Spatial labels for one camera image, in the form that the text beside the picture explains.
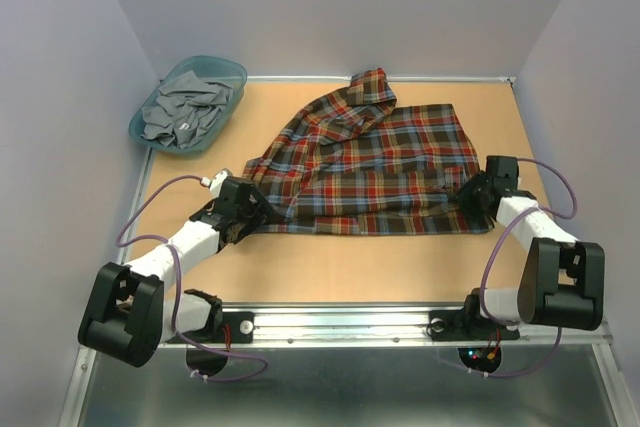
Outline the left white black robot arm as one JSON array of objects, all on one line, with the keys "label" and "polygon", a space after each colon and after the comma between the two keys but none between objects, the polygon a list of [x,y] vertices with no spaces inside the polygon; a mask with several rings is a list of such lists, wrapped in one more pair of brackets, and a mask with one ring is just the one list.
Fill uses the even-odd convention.
[{"label": "left white black robot arm", "polygon": [[209,202],[169,238],[117,235],[119,248],[140,241],[157,245],[138,258],[108,262],[98,270],[77,337],[82,346],[133,367],[146,364],[160,344],[179,338],[214,357],[212,371],[197,373],[210,379],[233,355],[232,329],[221,300],[183,289],[183,276],[227,245],[278,221],[279,215],[252,182],[228,170],[191,179],[209,192]]}]

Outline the plaid long sleeve shirt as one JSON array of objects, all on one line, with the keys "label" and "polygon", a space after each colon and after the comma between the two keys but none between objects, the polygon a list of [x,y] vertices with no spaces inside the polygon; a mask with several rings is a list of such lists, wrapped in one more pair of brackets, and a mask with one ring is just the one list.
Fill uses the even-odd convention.
[{"label": "plaid long sleeve shirt", "polygon": [[398,105],[378,68],[301,108],[243,176],[282,217],[266,232],[484,234],[454,200],[479,170],[453,106]]}]

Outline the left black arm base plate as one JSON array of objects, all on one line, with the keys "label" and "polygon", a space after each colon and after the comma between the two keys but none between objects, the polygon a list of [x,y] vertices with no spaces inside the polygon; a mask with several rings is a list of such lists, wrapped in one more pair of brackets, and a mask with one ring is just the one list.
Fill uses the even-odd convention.
[{"label": "left black arm base plate", "polygon": [[255,314],[252,311],[225,312],[213,332],[203,328],[185,332],[184,336],[202,344],[251,344],[254,339]]}]

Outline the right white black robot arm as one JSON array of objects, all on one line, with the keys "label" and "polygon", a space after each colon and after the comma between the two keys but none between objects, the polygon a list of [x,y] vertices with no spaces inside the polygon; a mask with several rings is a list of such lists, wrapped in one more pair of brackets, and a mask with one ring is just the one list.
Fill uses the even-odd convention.
[{"label": "right white black robot arm", "polygon": [[[473,295],[478,303],[460,313],[463,331],[482,337],[495,325],[522,323],[594,331],[604,315],[605,252],[597,243],[582,242],[555,220],[573,218],[577,200],[568,190],[572,210],[554,213],[536,197],[519,187],[523,158],[493,155],[485,169],[475,174],[456,194],[455,200],[468,222],[493,221],[504,231],[484,269],[480,287]],[[489,289],[488,277],[508,237],[527,252],[519,286]]]}]

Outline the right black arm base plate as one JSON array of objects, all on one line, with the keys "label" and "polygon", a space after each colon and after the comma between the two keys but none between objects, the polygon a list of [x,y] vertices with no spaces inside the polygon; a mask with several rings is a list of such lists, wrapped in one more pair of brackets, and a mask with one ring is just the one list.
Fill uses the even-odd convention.
[{"label": "right black arm base plate", "polygon": [[509,330],[482,316],[467,314],[464,310],[431,311],[426,330],[427,335],[437,342],[520,339],[518,330]]}]

